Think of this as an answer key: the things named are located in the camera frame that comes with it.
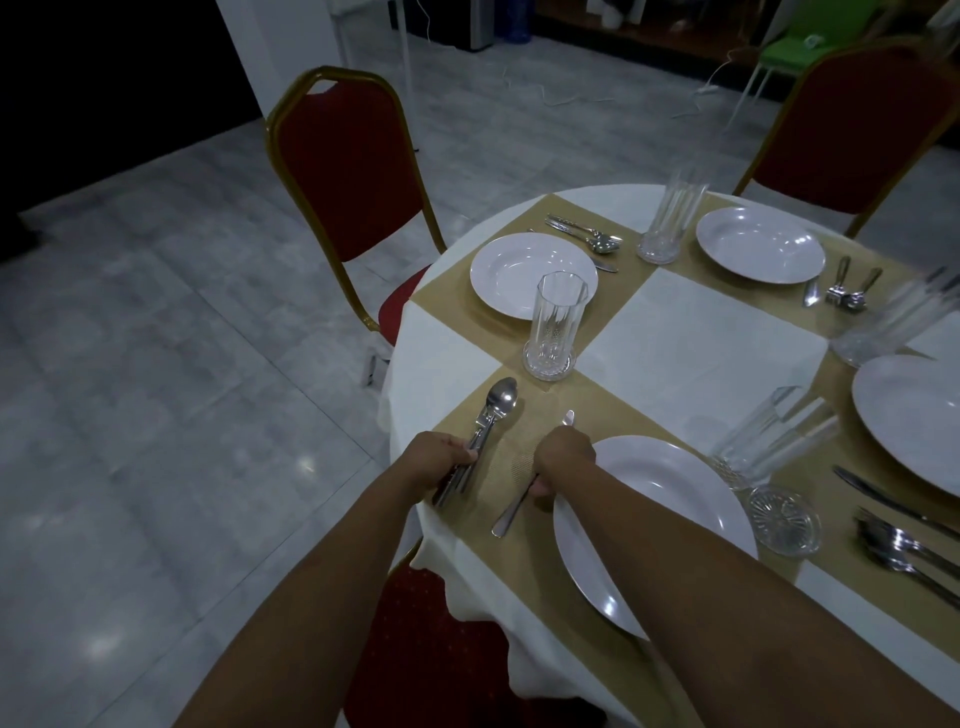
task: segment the green chair backrest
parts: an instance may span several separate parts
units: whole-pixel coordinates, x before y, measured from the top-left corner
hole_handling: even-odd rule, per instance
[[[805,0],[786,34],[822,36],[825,45],[846,45],[860,38],[879,5],[880,0]]]

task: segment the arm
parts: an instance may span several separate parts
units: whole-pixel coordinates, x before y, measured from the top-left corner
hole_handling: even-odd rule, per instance
[[[572,427],[535,454],[708,728],[958,725],[949,706],[799,589],[593,460]]]
[[[367,641],[410,508],[476,453],[422,432],[280,582],[175,728],[332,726]]]

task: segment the black wall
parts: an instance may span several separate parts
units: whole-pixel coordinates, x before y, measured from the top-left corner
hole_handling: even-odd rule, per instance
[[[6,211],[260,116],[214,0],[22,5],[4,23]]]

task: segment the gray tile floor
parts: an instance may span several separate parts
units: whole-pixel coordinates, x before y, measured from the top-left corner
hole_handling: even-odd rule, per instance
[[[348,36],[399,84],[381,7]],[[662,182],[692,142],[729,190],[777,110],[760,102],[718,137],[735,94],[673,119],[693,109],[689,79],[542,39],[411,44],[420,166],[449,242],[543,192]],[[958,197],[960,155],[935,149],[861,237],[956,261]],[[0,269],[0,724],[162,728],[387,464],[376,392],[356,384],[370,336],[260,122],[27,217],[48,244]],[[376,309],[435,256],[417,220],[350,272]]]

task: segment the hand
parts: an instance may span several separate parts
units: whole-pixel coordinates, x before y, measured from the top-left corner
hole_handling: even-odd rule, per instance
[[[534,451],[534,472],[539,473],[530,487],[534,497],[548,496],[553,493],[550,475],[562,470],[569,463],[582,460],[595,462],[597,453],[590,439],[580,430],[569,425],[555,427],[540,440]]]
[[[440,483],[457,465],[477,459],[476,450],[467,449],[459,437],[444,432],[421,432],[392,466],[400,480],[410,488],[415,503]]]

